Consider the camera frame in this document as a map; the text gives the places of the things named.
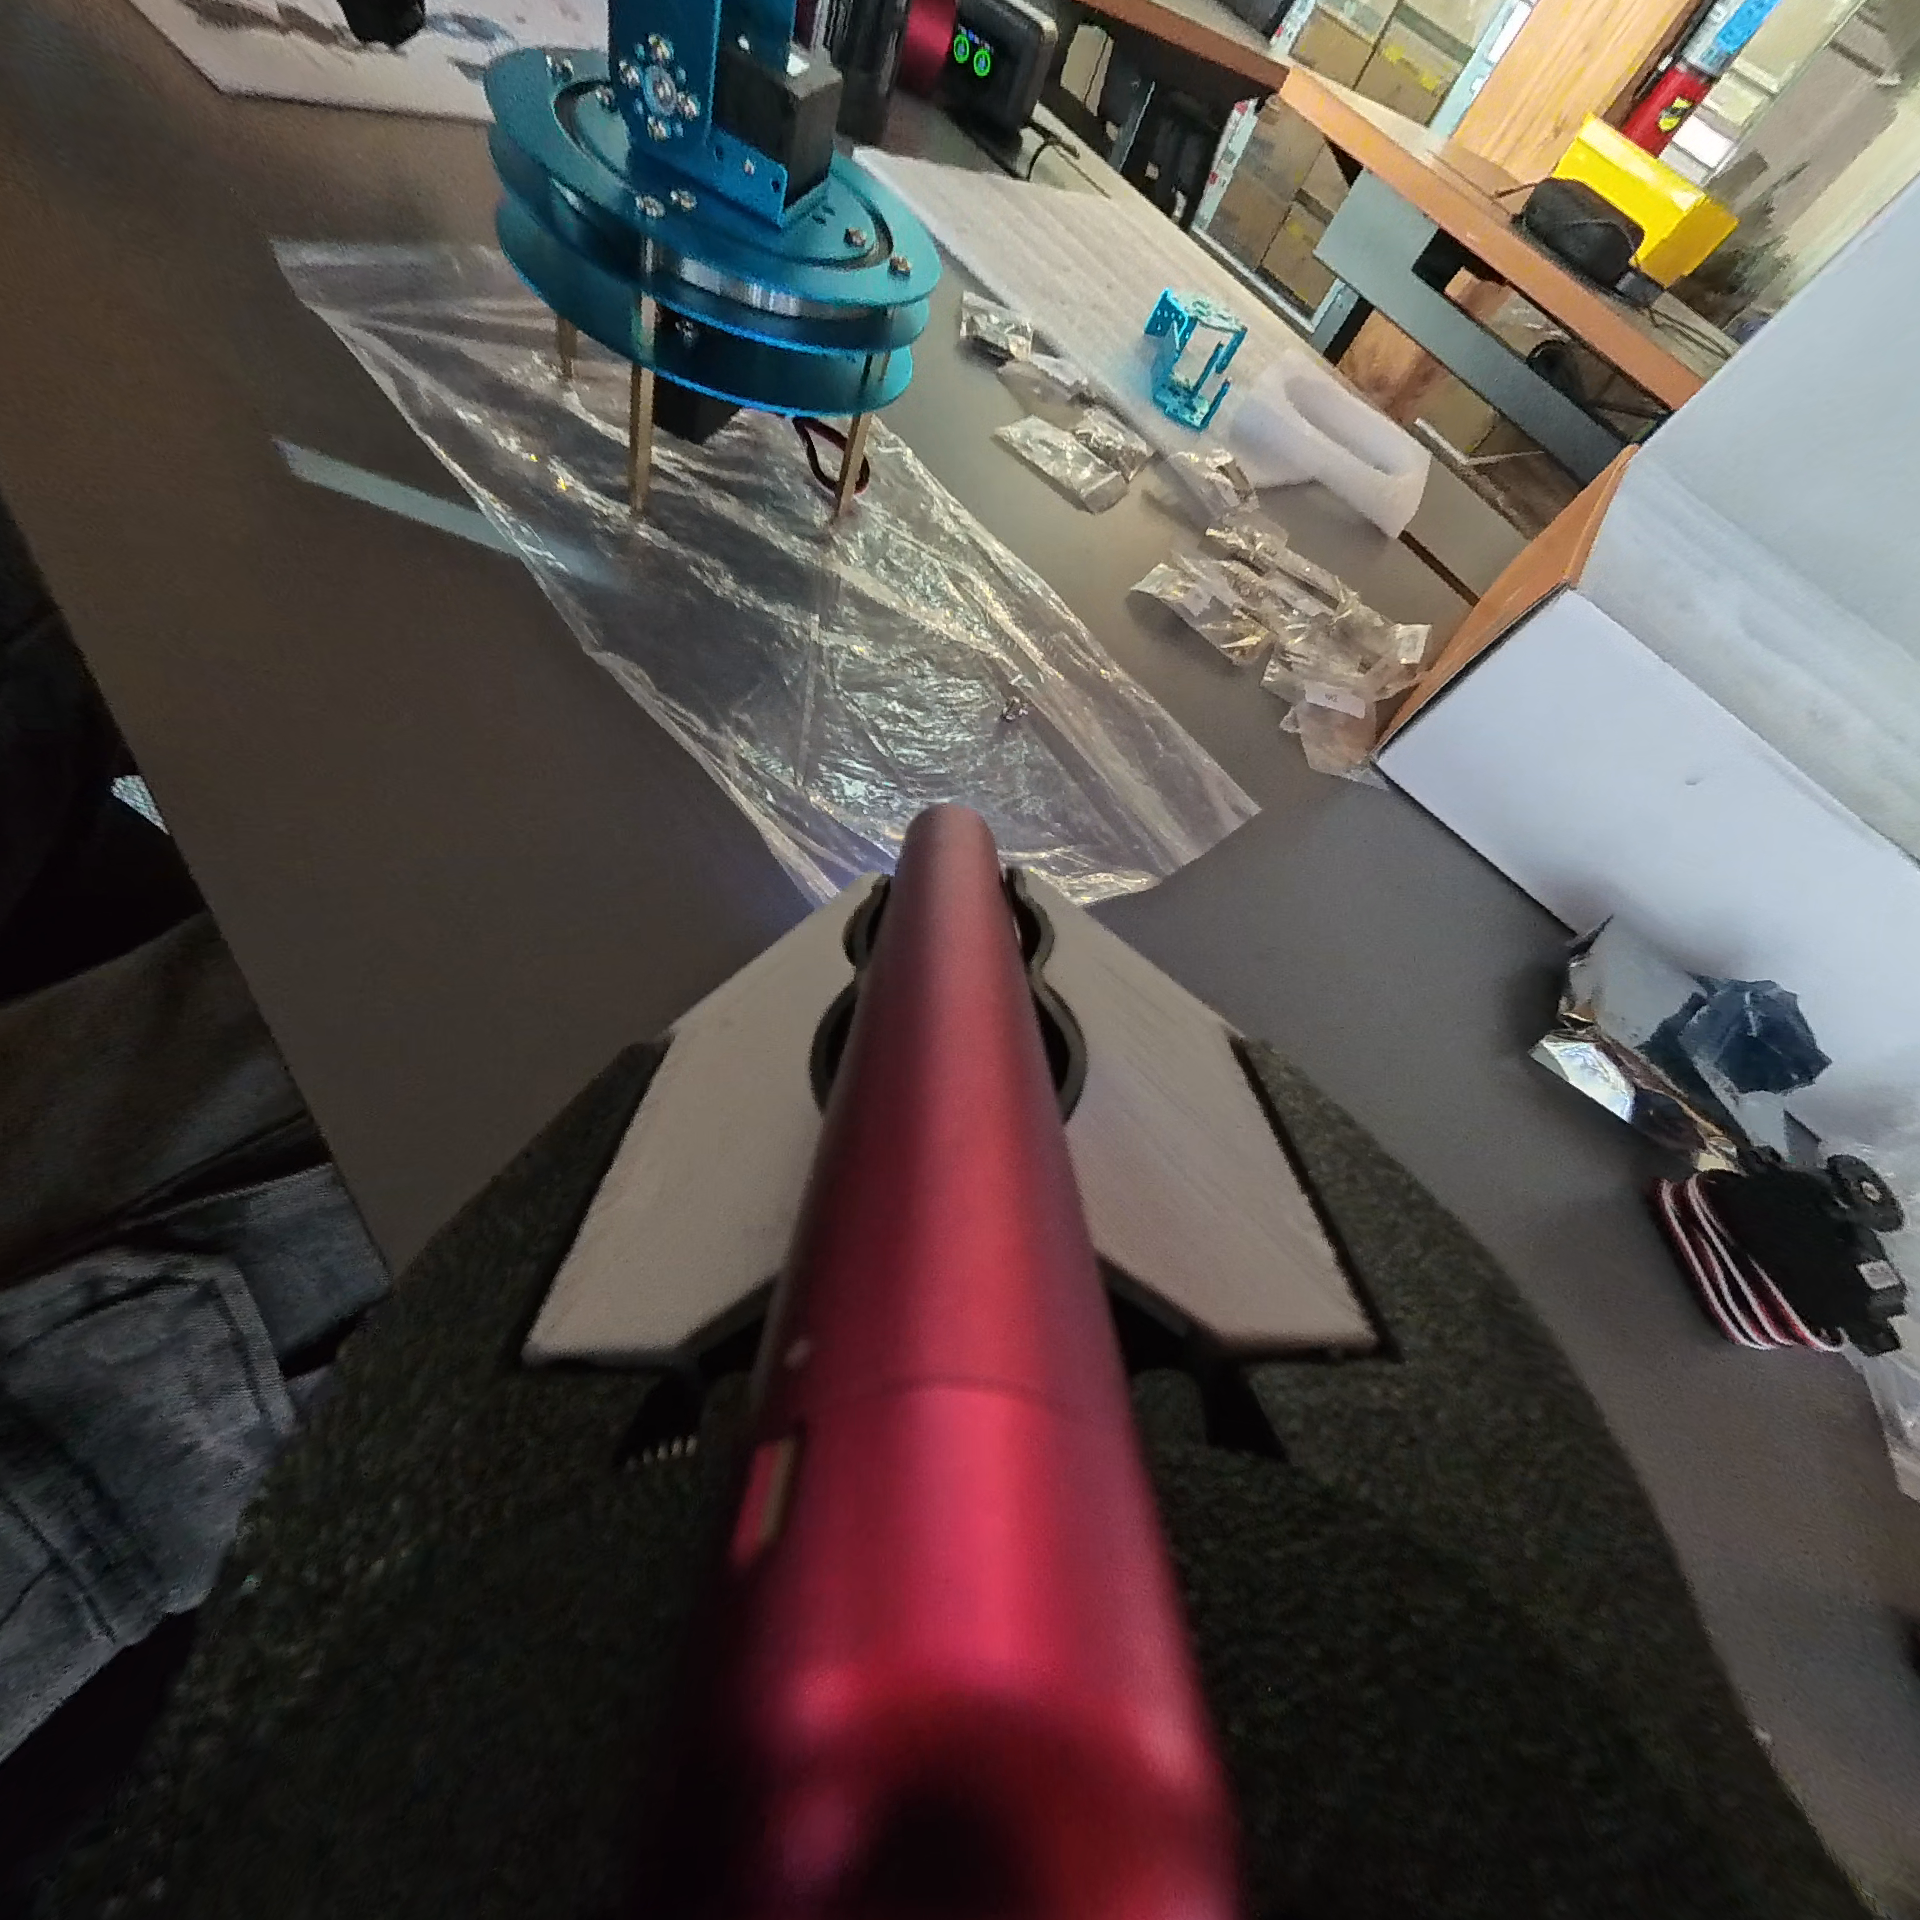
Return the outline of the wooden table with grey panel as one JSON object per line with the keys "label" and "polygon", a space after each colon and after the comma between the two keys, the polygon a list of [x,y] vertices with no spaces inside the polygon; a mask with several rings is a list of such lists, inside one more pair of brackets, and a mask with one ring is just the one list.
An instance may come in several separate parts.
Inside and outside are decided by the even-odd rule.
{"label": "wooden table with grey panel", "polygon": [[[1577,481],[1590,481],[1638,430],[1682,409],[1735,358],[1735,337],[1671,292],[1638,306],[1571,276],[1522,229],[1522,177],[1318,72],[1286,63],[1229,8],[1084,12],[1115,33],[1156,41],[1169,76],[1198,76],[1198,88],[1222,101],[1276,96],[1324,138],[1349,183],[1312,248],[1349,292],[1312,323],[1312,348],[1324,364],[1349,358],[1377,317]],[[1452,299],[1457,276],[1526,299],[1571,345],[1638,386],[1650,418],[1619,421],[1561,392],[1538,364],[1506,345],[1482,306]]]}

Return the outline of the white foam sheet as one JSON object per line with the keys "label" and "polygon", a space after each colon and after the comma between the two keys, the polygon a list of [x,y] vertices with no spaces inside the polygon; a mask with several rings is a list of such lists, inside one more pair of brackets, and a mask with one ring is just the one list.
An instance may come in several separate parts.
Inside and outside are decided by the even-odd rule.
{"label": "white foam sheet", "polygon": [[1029,317],[1048,345],[1111,392],[1147,392],[1147,317],[1163,292],[1211,299],[1249,328],[1229,358],[1229,398],[1286,358],[1312,364],[1306,337],[1251,284],[1133,192],[1092,198],[886,150],[857,150],[857,161],[896,192],[984,299]]}

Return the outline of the white and orange cardboard box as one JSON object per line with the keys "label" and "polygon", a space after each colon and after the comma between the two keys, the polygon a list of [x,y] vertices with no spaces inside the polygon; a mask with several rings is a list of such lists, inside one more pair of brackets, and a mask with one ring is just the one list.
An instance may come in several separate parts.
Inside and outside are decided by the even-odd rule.
{"label": "white and orange cardboard box", "polygon": [[1920,202],[1471,604],[1377,771],[1561,926],[1776,978],[1832,1067],[1796,1115],[1886,1148],[1920,1095]]}

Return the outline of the pile of small screw bags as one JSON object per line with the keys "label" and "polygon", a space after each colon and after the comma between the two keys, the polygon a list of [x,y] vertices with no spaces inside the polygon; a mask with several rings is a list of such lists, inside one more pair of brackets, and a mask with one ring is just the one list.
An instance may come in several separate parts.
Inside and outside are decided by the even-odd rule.
{"label": "pile of small screw bags", "polygon": [[[954,337],[1024,398],[1024,421],[993,430],[993,438],[1078,512],[1121,503],[1147,467],[1147,438],[1092,398],[1085,373],[1048,358],[1018,306],[976,292],[964,292]],[[1344,578],[1312,563],[1251,512],[1229,452],[1169,452],[1156,467],[1193,512],[1198,545],[1147,563],[1127,594],[1169,613],[1229,663],[1249,663],[1312,771],[1383,786],[1377,732],[1391,701],[1426,670],[1431,630],[1370,613]]]}

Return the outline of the blue robot arm base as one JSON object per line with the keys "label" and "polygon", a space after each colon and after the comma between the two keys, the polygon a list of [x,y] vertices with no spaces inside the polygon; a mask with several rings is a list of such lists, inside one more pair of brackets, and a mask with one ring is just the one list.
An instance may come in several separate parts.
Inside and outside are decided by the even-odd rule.
{"label": "blue robot arm base", "polygon": [[936,241],[837,150],[846,72],[793,0],[603,8],[602,50],[481,72],[500,248],[559,323],[559,364],[630,371],[630,512],[653,430],[785,418],[833,517],[913,373]]}

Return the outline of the silver foil bag with parts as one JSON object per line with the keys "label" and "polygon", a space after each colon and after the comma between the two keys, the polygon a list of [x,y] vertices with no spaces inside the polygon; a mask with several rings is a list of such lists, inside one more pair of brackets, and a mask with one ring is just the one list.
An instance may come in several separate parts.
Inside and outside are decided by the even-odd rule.
{"label": "silver foil bag with parts", "polygon": [[1531,1066],[1694,1168],[1790,1160],[1790,1099],[1832,1050],[1776,978],[1694,973],[1631,920],[1571,945]]}

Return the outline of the person's blue jeans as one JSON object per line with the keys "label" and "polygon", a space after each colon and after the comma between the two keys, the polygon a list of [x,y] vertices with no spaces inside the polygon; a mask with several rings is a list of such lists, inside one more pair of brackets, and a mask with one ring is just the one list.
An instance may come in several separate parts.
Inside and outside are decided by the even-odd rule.
{"label": "person's blue jeans", "polygon": [[385,1288],[331,1166],[142,1195],[8,1284],[0,1752],[209,1600],[297,1379]]}

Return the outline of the blue metal bracket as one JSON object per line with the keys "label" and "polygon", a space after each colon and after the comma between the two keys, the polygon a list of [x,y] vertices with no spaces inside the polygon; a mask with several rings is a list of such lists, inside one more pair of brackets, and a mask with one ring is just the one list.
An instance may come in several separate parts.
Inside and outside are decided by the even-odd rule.
{"label": "blue metal bracket", "polygon": [[1229,364],[1249,337],[1241,317],[1193,299],[1193,292],[1156,292],[1147,317],[1147,398],[1163,421],[1207,435],[1222,392],[1229,392]]}

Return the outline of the white foam wrap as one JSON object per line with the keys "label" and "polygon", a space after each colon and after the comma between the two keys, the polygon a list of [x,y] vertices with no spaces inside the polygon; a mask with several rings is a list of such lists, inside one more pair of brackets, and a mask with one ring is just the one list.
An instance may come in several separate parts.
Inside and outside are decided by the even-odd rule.
{"label": "white foam wrap", "polygon": [[1383,540],[1417,525],[1431,473],[1426,447],[1383,421],[1318,358],[1274,364],[1222,409],[1222,447],[1262,491],[1312,481]]}

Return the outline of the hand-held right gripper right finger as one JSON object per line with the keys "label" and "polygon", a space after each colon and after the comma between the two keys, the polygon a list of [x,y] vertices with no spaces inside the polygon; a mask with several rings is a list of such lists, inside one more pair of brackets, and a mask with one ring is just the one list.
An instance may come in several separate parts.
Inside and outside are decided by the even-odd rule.
{"label": "hand-held right gripper right finger", "polygon": [[1085,1050],[1062,1143],[1098,1258],[1234,1360],[1377,1357],[1241,1033],[1049,882],[1024,893],[1049,932],[1040,973]]}

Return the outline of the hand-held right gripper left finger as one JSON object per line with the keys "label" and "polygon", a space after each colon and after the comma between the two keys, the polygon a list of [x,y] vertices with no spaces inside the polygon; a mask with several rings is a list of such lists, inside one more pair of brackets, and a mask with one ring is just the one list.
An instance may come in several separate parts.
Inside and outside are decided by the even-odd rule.
{"label": "hand-held right gripper left finger", "polygon": [[720,1332],[785,1258],[817,1148],[813,1031],[850,984],[846,888],[694,997],[521,1340],[530,1365],[653,1365]]}

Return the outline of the red electric screwdriver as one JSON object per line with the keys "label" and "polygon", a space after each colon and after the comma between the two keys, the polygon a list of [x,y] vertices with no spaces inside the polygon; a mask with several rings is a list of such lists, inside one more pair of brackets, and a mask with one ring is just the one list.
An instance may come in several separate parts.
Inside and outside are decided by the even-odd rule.
{"label": "red electric screwdriver", "polygon": [[646,1916],[1234,1916],[1018,904],[928,806],[752,1365]]}

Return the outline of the black bag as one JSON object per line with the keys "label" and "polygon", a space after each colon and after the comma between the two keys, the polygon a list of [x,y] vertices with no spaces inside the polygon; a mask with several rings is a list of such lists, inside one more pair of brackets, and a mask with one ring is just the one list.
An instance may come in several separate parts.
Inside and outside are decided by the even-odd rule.
{"label": "black bag", "polygon": [[1515,226],[1531,248],[1561,264],[1577,278],[1619,292],[1632,276],[1644,226],[1607,202],[1589,177],[1526,183]]}

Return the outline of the printed instruction sheet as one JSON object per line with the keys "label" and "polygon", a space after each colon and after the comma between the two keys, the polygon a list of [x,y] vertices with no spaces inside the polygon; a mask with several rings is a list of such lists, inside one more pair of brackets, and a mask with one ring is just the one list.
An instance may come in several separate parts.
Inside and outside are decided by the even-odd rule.
{"label": "printed instruction sheet", "polygon": [[135,0],[142,26],[217,96],[489,121],[481,72],[530,41],[511,8],[426,8],[404,50],[359,41],[342,8]]}

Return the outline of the clear plastic sheet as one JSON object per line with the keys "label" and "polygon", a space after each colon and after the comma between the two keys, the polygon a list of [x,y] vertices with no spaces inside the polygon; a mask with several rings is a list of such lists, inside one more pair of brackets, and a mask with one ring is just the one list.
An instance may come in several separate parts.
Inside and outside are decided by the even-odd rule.
{"label": "clear plastic sheet", "polygon": [[1062,895],[1121,895],[1251,799],[945,481],[869,435],[837,517],[785,418],[653,438],[630,517],[630,371],[574,348],[481,241],[297,241],[274,264],[472,503],[279,447],[331,491],[530,563],[569,642],[737,803],[802,895],[896,864],[928,803],[984,817]]}

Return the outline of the black device with green display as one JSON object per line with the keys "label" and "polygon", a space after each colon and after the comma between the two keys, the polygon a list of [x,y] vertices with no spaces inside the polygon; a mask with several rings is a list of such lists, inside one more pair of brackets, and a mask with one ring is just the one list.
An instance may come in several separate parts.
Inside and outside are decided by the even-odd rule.
{"label": "black device with green display", "polygon": [[1018,138],[1059,53],[1059,12],[1031,0],[954,0],[936,106],[976,133]]}

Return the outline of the person's black top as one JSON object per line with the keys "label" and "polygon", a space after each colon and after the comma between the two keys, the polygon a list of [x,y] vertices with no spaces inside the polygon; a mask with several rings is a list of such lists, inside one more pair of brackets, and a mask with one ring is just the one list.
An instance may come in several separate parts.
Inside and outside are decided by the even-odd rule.
{"label": "person's black top", "polygon": [[0,997],[101,970],[202,915],[202,893],[112,786],[135,763],[14,512],[0,517]]}

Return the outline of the yellow box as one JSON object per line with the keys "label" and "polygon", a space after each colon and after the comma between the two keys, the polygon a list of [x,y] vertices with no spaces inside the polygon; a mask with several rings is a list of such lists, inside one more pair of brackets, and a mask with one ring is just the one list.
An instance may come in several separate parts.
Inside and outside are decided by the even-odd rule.
{"label": "yellow box", "polygon": [[1638,226],[1632,276],[1650,284],[1685,278],[1741,226],[1711,192],[1682,177],[1671,161],[1644,154],[1607,121],[1582,121],[1551,177],[1589,183],[1624,222]]}

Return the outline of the stack of cardboard boxes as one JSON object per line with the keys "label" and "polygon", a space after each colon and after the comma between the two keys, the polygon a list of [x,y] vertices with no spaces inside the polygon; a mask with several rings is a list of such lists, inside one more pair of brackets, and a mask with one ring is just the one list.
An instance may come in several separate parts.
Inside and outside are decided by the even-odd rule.
{"label": "stack of cardboard boxes", "polygon": [[[1286,12],[1276,53],[1286,63],[1431,125],[1452,82],[1471,59],[1463,26],[1465,12],[1457,8],[1312,0]],[[1293,317],[1312,317],[1329,299],[1329,265],[1312,253],[1312,241],[1344,198],[1349,177],[1335,171],[1329,141],[1293,106],[1276,96],[1234,106],[1218,154],[1207,241],[1263,278]]]}

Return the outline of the red fire extinguisher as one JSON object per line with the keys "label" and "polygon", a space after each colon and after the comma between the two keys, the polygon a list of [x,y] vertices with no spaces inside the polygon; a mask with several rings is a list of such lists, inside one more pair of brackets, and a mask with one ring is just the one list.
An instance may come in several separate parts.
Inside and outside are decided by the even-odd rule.
{"label": "red fire extinguisher", "polygon": [[1751,33],[1746,0],[1694,8],[1685,33],[1662,53],[1650,82],[1632,96],[1631,121],[1619,125],[1632,150],[1662,154],[1682,121],[1706,101],[1721,63]]}

